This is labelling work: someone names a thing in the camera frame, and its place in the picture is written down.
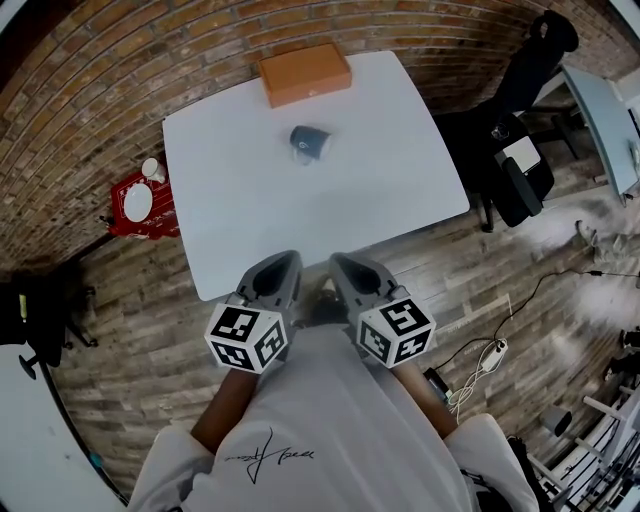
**red table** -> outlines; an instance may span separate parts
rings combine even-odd
[[[124,214],[124,198],[127,191],[136,183],[143,183],[151,189],[153,203],[151,212],[142,222],[131,222]],[[147,180],[138,171],[111,188],[114,225],[109,232],[116,236],[148,238],[158,240],[163,236],[178,237],[180,228],[173,204],[173,194],[169,177],[164,183]]]

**white cube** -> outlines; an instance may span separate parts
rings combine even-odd
[[[405,297],[360,313],[357,343],[392,368],[426,352],[435,330],[429,310]]]
[[[262,373],[288,343],[280,313],[228,304],[216,305],[204,338],[219,364],[252,373]]]

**cardboard box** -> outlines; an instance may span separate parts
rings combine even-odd
[[[335,44],[271,57],[259,67],[272,108],[351,87],[351,68]]]

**white shirt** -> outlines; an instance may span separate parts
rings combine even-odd
[[[386,368],[363,364],[336,326],[300,331],[213,456],[168,427],[133,492],[140,511],[479,510],[481,475],[514,512],[538,510],[488,415],[445,441]]]

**white plate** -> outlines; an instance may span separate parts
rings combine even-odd
[[[137,183],[129,189],[124,198],[124,214],[131,222],[142,222],[147,218],[153,205],[151,189]]]

